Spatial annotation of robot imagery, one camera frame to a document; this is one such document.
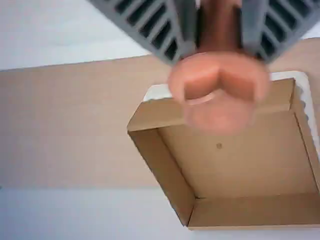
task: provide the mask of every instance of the white surface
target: white surface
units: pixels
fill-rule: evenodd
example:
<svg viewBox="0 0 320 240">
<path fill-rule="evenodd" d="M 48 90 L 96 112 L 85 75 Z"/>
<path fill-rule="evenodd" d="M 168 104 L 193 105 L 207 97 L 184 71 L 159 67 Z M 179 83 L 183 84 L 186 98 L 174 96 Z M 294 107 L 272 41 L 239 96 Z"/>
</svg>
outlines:
<svg viewBox="0 0 320 240">
<path fill-rule="evenodd" d="M 0 190 L 2 240 L 318 240 L 320 229 L 189 231 L 160 189 Z"/>
<path fill-rule="evenodd" d="M 0 70 L 148 54 L 86 0 L 2 0 L 0 35 Z"/>
<path fill-rule="evenodd" d="M 308 117 L 308 125 L 310 127 L 313 143 L 318 155 L 318 160 L 320 160 L 320 142 L 308 76 L 301 71 L 281 71 L 270 73 L 270 79 L 271 81 L 295 79 L 297 86 L 302 90 L 300 99 L 305 103 L 304 113 Z M 155 84 L 147 90 L 145 96 L 143 97 L 143 102 L 169 98 L 172 98 L 172 95 L 169 91 L 168 85 Z"/>
</svg>

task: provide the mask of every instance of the copper-colored cylinder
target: copper-colored cylinder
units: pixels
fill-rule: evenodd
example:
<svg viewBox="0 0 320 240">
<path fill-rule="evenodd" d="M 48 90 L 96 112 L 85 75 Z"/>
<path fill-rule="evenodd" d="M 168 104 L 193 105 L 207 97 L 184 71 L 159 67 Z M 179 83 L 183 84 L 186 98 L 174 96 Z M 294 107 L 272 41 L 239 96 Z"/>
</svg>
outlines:
<svg viewBox="0 0 320 240">
<path fill-rule="evenodd" d="M 202 0 L 198 53 L 172 68 L 168 86 L 186 122 L 216 134 L 232 134 L 252 122 L 268 92 L 269 74 L 240 45 L 238 0 Z"/>
</svg>

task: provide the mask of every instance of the open cardboard box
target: open cardboard box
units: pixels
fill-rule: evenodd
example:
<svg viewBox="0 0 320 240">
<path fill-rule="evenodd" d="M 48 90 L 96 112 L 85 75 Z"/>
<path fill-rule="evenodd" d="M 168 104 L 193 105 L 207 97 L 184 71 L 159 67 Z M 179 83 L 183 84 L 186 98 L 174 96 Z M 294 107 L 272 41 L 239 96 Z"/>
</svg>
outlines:
<svg viewBox="0 0 320 240">
<path fill-rule="evenodd" d="M 272 83 L 254 125 L 216 136 L 171 98 L 140 104 L 128 134 L 191 230 L 320 225 L 320 168 L 294 79 Z"/>
</svg>

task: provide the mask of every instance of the white floor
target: white floor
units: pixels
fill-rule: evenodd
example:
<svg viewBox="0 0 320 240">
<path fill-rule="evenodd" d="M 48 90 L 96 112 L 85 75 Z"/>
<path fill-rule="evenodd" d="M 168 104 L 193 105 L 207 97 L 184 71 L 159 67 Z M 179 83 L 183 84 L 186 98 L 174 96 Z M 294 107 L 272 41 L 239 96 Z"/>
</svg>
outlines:
<svg viewBox="0 0 320 240">
<path fill-rule="evenodd" d="M 1 240 L 320 239 L 320 229 L 189 231 L 160 189 L 2 189 L 0 207 Z"/>
</svg>

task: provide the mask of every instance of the wooden table surface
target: wooden table surface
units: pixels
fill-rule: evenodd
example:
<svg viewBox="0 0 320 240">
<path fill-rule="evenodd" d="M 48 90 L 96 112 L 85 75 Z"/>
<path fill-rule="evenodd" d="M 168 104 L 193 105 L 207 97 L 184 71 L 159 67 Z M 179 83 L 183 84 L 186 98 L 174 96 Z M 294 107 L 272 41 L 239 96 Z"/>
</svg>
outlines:
<svg viewBox="0 0 320 240">
<path fill-rule="evenodd" d="M 269 68 L 308 75 L 320 126 L 320 38 L 300 41 Z M 142 56 L 0 72 L 0 186 L 158 186 L 126 126 L 169 71 Z"/>
</svg>

